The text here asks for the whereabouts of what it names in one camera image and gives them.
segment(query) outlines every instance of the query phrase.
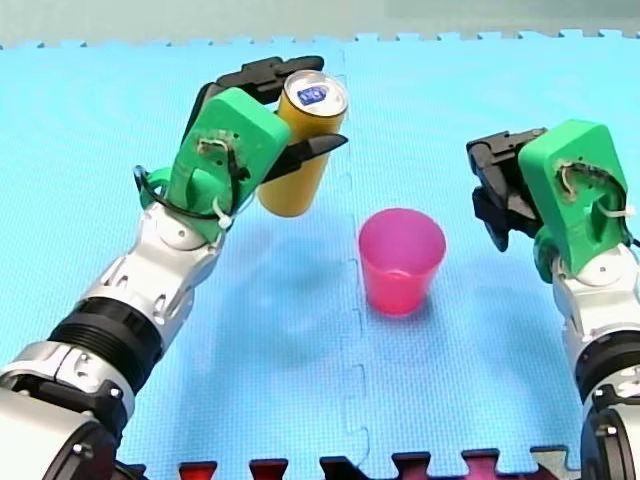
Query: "plastic cup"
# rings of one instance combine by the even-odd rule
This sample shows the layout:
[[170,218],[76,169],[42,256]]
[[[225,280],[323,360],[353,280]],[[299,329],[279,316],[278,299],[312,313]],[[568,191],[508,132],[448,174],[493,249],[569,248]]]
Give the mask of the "plastic cup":
[[447,249],[438,224],[407,208],[370,217],[360,230],[358,248],[367,301],[391,316],[422,306]]

